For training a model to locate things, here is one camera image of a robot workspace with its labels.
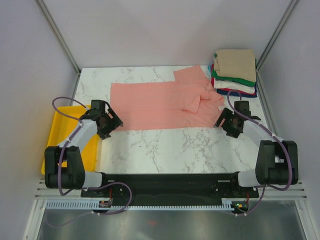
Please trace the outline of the pink t shirt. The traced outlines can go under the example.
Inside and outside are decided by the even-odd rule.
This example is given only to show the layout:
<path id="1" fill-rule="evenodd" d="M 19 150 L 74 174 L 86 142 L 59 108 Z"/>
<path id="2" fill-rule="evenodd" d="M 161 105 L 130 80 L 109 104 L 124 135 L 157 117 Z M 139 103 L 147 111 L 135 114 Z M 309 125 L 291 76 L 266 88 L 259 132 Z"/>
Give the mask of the pink t shirt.
<path id="1" fill-rule="evenodd" d="M 200 66 L 173 72 L 173 81 L 113 83 L 110 105 L 122 131 L 211 128 L 224 108 Z"/>

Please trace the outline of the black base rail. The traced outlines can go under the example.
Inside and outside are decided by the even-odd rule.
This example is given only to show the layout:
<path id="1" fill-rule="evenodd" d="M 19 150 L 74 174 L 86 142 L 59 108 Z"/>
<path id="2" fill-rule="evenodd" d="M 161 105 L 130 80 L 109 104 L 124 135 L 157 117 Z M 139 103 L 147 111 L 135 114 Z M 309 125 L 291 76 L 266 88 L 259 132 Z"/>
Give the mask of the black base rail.
<path id="1" fill-rule="evenodd" d="M 257 199 L 259 193 L 238 184 L 237 173 L 103 174 L 100 190 L 82 190 L 83 198 L 111 198 L 117 204 L 217 204 L 222 199 Z"/>

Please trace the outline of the aluminium frame post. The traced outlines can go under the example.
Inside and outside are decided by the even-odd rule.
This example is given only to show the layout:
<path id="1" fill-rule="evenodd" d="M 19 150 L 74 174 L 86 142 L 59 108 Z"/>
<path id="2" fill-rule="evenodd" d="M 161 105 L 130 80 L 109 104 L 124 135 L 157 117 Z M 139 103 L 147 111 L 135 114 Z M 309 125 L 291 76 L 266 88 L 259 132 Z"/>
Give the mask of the aluminium frame post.
<path id="1" fill-rule="evenodd" d="M 269 53 L 273 49 L 276 41 L 278 40 L 280 34 L 284 30 L 286 24 L 289 22 L 293 12 L 295 11 L 295 9 L 299 3 L 300 3 L 300 0 L 291 0 L 289 2 L 282 17 L 280 18 L 275 30 L 272 33 L 271 38 L 269 39 L 265 49 L 263 50 L 263 52 L 262 52 L 262 54 L 256 64 L 256 72 L 258 72 L 262 68 L 265 60 L 267 59 Z"/>
<path id="2" fill-rule="evenodd" d="M 77 64 L 72 52 L 70 51 L 70 48 L 68 47 L 67 42 L 65 41 L 61 31 L 59 30 L 59 27 L 56 24 L 52 14 L 50 13 L 50 10 L 47 7 L 45 1 L 44 0 L 35 0 L 34 2 L 36 3 L 37 7 L 39 8 L 41 14 L 43 15 L 50 30 L 52 31 L 53 35 L 55 36 L 58 44 L 62 48 L 66 57 L 68 58 L 68 61 L 72 65 L 73 69 L 75 70 L 77 76 L 80 76 L 81 69 L 80 69 L 79 65 Z"/>

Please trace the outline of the left aluminium frame post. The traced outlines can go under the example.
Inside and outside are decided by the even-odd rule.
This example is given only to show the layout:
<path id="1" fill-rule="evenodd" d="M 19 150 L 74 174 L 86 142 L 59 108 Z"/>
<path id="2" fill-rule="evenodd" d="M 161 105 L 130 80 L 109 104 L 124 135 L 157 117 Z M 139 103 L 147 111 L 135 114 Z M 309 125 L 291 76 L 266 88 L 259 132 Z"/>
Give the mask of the left aluminium frame post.
<path id="1" fill-rule="evenodd" d="M 52 31 L 53 35 L 55 36 L 58 44 L 62 48 L 66 57 L 68 58 L 68 61 L 72 65 L 73 69 L 75 70 L 77 76 L 80 76 L 81 69 L 80 69 L 79 65 L 77 64 L 72 52 L 70 51 L 70 48 L 68 47 L 67 42 L 65 41 L 61 31 L 59 30 L 59 27 L 56 24 L 52 14 L 50 13 L 50 10 L 47 7 L 45 1 L 44 0 L 35 0 L 34 2 L 36 3 L 37 7 L 39 8 L 41 14 L 43 15 L 50 30 Z"/>

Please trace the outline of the beige folded t shirt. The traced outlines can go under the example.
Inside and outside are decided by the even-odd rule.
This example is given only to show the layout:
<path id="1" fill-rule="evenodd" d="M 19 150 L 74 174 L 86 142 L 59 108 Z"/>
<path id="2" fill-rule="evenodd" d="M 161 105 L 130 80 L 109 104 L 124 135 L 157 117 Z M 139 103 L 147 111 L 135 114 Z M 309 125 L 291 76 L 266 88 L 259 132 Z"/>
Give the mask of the beige folded t shirt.
<path id="1" fill-rule="evenodd" d="M 214 70 L 219 77 L 256 81 L 256 58 L 252 49 L 219 49 L 215 54 Z"/>

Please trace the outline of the red folded t shirt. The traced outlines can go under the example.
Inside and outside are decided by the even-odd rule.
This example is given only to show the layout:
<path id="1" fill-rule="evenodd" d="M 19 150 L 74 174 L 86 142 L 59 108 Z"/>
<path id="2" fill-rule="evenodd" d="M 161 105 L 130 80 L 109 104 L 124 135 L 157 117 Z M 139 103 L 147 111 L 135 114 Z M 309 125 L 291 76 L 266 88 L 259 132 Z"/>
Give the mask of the red folded t shirt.
<path id="1" fill-rule="evenodd" d="M 211 77 L 211 84 L 214 88 L 214 77 Z M 239 91 L 239 90 L 235 90 L 237 92 L 239 92 L 243 97 L 246 97 L 246 98 L 256 98 L 257 97 L 257 86 L 255 85 L 255 93 L 253 94 L 248 94 L 248 93 L 245 93 L 245 92 L 242 92 L 242 91 Z M 216 89 L 216 91 L 221 94 L 221 95 L 227 95 L 229 91 L 231 90 L 234 90 L 234 89 Z"/>

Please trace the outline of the green folded t shirt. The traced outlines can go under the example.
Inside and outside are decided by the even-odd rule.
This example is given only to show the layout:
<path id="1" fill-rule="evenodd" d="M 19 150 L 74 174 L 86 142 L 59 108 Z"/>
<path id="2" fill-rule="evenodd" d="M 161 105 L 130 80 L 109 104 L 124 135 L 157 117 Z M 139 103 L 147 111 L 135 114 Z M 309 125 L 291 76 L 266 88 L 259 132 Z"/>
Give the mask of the green folded t shirt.
<path id="1" fill-rule="evenodd" d="M 216 71 L 214 70 L 214 64 L 211 65 L 210 67 L 210 73 L 211 76 L 215 79 L 222 80 L 222 81 L 230 81 L 234 83 L 239 83 L 248 87 L 254 87 L 256 84 L 256 81 L 252 82 L 243 78 L 238 78 L 238 77 L 227 77 L 227 76 L 219 76 Z"/>

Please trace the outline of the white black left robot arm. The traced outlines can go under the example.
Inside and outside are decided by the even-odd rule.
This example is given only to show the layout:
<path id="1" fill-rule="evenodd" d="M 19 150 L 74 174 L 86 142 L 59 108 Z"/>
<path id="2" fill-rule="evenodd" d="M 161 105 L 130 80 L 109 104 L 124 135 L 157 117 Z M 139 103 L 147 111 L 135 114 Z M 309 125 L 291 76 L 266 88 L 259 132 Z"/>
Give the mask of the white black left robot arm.
<path id="1" fill-rule="evenodd" d="M 90 107 L 74 100 L 85 109 L 84 114 L 76 117 L 56 107 L 55 102 L 60 99 L 52 100 L 53 108 L 60 115 L 77 121 L 77 125 L 63 141 L 45 149 L 45 185 L 48 189 L 58 189 L 62 196 L 72 190 L 87 188 L 104 197 L 109 193 L 110 185 L 102 180 L 102 173 L 85 170 L 82 151 L 94 136 L 101 140 L 110 138 L 111 132 L 124 125 L 123 121 L 105 100 L 94 99 Z"/>

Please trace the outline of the right aluminium frame post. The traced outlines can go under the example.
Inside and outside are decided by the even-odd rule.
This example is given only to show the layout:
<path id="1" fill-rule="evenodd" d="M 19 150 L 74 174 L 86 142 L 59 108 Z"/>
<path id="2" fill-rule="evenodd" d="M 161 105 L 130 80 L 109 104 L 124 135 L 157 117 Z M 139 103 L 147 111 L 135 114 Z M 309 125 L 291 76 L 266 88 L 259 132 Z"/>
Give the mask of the right aluminium frame post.
<path id="1" fill-rule="evenodd" d="M 258 72 L 262 68 L 265 60 L 267 59 L 269 53 L 273 49 L 276 41 L 278 40 L 280 34 L 284 30 L 286 24 L 289 22 L 293 12 L 295 11 L 295 9 L 299 3 L 300 3 L 300 0 L 291 0 L 289 2 L 282 17 L 280 18 L 275 30 L 272 33 L 271 38 L 269 39 L 265 49 L 263 50 L 263 52 L 262 52 L 262 54 L 256 64 L 256 72 Z"/>

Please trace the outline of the right aluminium table rail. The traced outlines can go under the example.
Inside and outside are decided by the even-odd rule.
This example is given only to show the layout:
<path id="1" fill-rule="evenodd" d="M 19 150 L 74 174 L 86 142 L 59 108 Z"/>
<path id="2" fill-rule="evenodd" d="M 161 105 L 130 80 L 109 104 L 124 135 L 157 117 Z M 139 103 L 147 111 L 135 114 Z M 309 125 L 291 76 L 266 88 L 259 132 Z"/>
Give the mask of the right aluminium table rail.
<path id="1" fill-rule="evenodd" d="M 265 116 L 267 126 L 273 133 L 279 136 L 280 133 L 279 133 L 279 130 L 272 112 L 272 108 L 269 103 L 267 92 L 265 90 L 265 86 L 259 71 L 256 72 L 256 78 L 257 78 L 256 85 L 257 85 L 258 96 L 261 102 L 261 107 Z"/>

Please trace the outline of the white folded t shirt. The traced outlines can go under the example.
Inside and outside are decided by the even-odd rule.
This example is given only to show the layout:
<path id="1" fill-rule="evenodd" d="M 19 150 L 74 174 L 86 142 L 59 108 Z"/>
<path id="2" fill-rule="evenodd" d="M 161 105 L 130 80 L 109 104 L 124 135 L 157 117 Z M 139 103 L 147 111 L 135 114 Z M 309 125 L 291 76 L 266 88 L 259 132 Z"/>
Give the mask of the white folded t shirt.
<path id="1" fill-rule="evenodd" d="M 255 87 L 246 86 L 237 82 L 227 81 L 227 80 L 213 80 L 213 87 L 215 89 L 230 89 L 230 90 L 238 90 L 247 94 L 254 94 Z"/>

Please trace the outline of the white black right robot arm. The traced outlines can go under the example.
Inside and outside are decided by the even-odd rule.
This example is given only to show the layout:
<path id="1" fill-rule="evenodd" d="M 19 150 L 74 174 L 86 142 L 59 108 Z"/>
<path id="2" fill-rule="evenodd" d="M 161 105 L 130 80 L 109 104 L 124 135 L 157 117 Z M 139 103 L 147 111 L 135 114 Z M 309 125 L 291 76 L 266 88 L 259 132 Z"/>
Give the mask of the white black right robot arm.
<path id="1" fill-rule="evenodd" d="M 237 179 L 229 184 L 233 196 L 242 196 L 247 187 L 285 191 L 298 183 L 296 142 L 275 135 L 258 116 L 251 115 L 248 101 L 238 100 L 231 109 L 225 107 L 214 126 L 221 127 L 227 136 L 235 139 L 244 134 L 258 147 L 255 168 L 238 172 Z"/>

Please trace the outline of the blue folded t shirt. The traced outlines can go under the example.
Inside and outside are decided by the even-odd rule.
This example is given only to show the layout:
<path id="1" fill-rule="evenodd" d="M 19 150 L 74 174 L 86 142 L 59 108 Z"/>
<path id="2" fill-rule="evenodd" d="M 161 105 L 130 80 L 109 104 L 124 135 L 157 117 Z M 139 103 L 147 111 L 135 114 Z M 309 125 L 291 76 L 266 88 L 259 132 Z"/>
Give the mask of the blue folded t shirt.
<path id="1" fill-rule="evenodd" d="M 236 90 L 243 97 L 256 98 L 257 85 L 238 77 L 218 76 L 215 70 L 215 64 L 211 65 L 211 84 L 218 94 L 227 95 L 229 91 Z"/>

